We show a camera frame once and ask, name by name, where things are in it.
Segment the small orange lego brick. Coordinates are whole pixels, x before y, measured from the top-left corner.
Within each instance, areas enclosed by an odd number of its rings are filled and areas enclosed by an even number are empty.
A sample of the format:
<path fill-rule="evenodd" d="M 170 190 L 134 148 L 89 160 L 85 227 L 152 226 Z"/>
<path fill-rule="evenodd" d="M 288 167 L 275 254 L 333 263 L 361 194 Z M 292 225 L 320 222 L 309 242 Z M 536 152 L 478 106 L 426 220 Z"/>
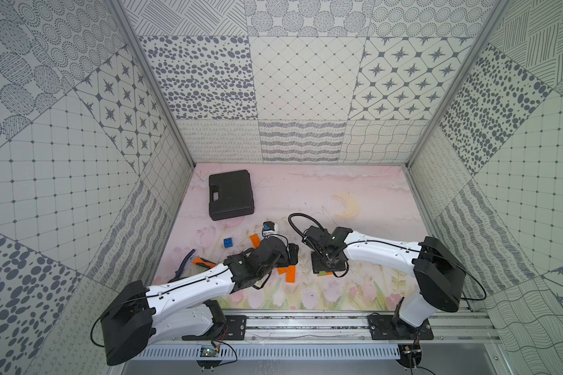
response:
<path fill-rule="evenodd" d="M 253 245 L 253 248 L 258 248 L 261 244 L 261 239 L 258 234 L 251 235 L 250 240 Z"/>

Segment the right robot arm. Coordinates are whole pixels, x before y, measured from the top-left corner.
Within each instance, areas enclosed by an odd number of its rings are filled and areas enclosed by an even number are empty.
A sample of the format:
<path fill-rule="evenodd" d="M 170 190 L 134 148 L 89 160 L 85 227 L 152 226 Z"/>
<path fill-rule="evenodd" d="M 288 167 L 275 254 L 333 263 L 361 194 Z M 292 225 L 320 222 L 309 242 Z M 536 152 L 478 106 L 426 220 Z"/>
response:
<path fill-rule="evenodd" d="M 434 237 L 422 242 L 397 242 L 338 227 L 332 233 L 312 226 L 302 242 L 329 270 L 349 269 L 348 262 L 373 263 L 416 279 L 417 287 L 402 298 L 394 324 L 417 329 L 438 311 L 455 313 L 461 304 L 466 272 L 463 265 Z"/>

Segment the green circuit board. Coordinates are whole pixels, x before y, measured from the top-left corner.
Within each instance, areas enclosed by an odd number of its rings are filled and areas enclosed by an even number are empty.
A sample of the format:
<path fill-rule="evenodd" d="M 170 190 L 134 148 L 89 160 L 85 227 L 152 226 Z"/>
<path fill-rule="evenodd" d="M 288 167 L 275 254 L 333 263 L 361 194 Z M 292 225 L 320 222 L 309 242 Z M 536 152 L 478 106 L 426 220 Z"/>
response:
<path fill-rule="evenodd" d="M 200 347 L 197 359 L 199 361 L 208 361 L 217 360 L 220 359 L 220 357 L 221 355 L 218 347 L 212 345 L 202 345 Z"/>

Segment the aluminium front rail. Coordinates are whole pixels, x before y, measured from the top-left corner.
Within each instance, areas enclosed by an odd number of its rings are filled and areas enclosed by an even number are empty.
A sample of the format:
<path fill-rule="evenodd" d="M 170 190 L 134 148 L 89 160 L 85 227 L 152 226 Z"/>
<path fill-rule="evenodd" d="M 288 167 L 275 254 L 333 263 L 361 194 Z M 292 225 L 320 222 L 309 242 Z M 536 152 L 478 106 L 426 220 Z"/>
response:
<path fill-rule="evenodd" d="M 294 311 L 225 309 L 225 316 L 244 316 L 244 339 L 235 344 L 356 344 L 360 342 L 410 344 L 391 331 L 390 312 Z M 493 344 L 500 341 L 497 330 L 484 312 L 461 309 L 438 312 L 418 330 L 422 344 Z"/>

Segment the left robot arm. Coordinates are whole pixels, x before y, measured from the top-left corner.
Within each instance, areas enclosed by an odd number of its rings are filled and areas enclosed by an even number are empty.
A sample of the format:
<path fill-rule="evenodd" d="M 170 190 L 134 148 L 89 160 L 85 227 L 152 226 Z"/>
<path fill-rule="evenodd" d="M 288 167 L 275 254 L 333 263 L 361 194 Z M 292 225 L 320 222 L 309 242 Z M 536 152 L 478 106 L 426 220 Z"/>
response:
<path fill-rule="evenodd" d="M 280 236 L 265 237 L 257 248 L 228 256 L 215 267 L 169 284 L 133 281 L 97 319 L 106 362 L 114 367 L 149 345 L 173 338 L 213 341 L 227 320 L 218 299 L 245 289 L 262 289 L 274 270 L 295 266 L 299 247 Z"/>

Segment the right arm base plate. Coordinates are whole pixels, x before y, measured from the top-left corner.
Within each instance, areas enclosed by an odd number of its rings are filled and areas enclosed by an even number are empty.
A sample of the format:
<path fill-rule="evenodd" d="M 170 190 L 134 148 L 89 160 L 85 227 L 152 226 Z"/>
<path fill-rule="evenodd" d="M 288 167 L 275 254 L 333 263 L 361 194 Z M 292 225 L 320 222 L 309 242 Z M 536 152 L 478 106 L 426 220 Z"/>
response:
<path fill-rule="evenodd" d="M 419 327 L 412 327 L 399 317 L 372 313 L 367 316 L 368 329 L 374 341 L 433 340 L 434 334 L 428 320 Z"/>

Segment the large orange lego brick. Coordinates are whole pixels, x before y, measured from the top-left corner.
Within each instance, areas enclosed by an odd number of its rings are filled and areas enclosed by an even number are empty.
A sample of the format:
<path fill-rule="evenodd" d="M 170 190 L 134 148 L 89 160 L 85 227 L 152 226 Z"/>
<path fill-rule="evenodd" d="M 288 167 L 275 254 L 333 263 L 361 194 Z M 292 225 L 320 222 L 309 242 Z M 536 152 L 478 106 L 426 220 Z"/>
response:
<path fill-rule="evenodd" d="M 200 257 L 192 258 L 192 264 L 197 265 L 198 267 L 206 268 L 206 269 L 212 269 L 212 268 L 217 266 L 216 263 L 211 262 L 211 261 L 206 260 L 206 259 L 203 259 L 203 258 L 200 258 Z"/>

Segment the black plastic case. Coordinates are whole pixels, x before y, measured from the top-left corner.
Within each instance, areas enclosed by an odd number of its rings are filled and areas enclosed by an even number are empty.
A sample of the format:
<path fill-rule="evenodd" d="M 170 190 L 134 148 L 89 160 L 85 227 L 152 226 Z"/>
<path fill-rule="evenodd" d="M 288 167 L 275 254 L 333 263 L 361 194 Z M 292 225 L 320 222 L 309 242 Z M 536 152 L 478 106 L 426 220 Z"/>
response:
<path fill-rule="evenodd" d="M 209 176 L 209 215 L 213 221 L 254 214 L 250 173 L 236 170 Z"/>

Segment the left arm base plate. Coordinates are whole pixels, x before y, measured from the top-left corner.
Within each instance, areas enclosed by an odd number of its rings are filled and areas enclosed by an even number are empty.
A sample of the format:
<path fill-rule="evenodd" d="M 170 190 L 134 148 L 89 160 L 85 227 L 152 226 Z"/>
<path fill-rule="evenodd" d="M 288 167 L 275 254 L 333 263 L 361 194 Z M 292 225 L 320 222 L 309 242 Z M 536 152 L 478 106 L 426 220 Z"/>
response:
<path fill-rule="evenodd" d="M 246 315 L 226 316 L 224 323 L 216 321 L 205 334 L 200 336 L 186 335 L 182 336 L 181 339 L 185 342 L 243 341 L 246 334 L 246 323 Z"/>

